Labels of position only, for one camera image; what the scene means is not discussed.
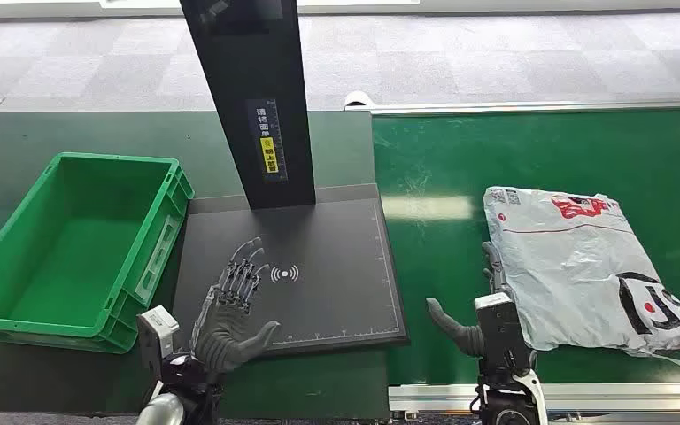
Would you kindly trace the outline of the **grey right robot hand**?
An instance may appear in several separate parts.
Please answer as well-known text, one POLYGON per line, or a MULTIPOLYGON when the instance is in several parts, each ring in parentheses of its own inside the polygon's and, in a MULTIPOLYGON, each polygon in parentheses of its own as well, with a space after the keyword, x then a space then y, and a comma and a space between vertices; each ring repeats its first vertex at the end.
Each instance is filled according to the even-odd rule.
MULTIPOLYGON (((482 270, 489 284, 490 293, 509 292, 501 256, 492 242, 483 242, 481 247, 488 265, 482 270)), ((484 353, 484 337, 479 326, 464 326, 448 315, 433 297, 426 298, 429 317, 457 345, 459 350, 471 357, 484 353)))

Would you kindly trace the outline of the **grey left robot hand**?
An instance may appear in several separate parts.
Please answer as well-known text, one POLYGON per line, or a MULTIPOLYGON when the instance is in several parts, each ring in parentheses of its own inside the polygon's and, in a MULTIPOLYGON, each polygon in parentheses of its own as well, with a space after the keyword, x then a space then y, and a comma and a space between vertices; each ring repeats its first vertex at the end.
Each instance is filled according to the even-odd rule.
POLYGON ((268 321, 256 333, 247 329, 251 296, 268 269, 267 263, 259 261, 264 253, 258 236, 242 243, 205 295, 189 346, 210 376, 232 372, 258 357, 281 326, 278 321, 268 321))

